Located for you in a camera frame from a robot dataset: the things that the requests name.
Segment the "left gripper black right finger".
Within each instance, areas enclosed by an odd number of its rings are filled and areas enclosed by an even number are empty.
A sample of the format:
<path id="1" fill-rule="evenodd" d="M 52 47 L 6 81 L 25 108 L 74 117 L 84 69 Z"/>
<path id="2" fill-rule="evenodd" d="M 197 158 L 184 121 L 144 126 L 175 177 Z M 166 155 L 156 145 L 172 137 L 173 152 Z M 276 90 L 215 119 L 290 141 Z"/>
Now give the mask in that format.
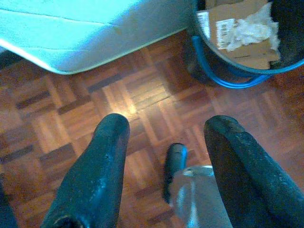
<path id="1" fill-rule="evenodd" d="M 204 137 L 233 227 L 303 227 L 303 192 L 236 119 L 208 119 Z"/>

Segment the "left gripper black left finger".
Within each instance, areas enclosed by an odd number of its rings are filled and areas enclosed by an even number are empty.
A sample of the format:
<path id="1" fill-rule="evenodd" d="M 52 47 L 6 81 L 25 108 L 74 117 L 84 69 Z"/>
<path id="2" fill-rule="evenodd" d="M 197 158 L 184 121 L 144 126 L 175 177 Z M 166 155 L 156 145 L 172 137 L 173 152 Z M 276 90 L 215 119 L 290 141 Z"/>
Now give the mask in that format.
<path id="1" fill-rule="evenodd" d="M 57 189 L 43 228 L 115 228 L 130 136 L 128 120 L 105 116 Z"/>

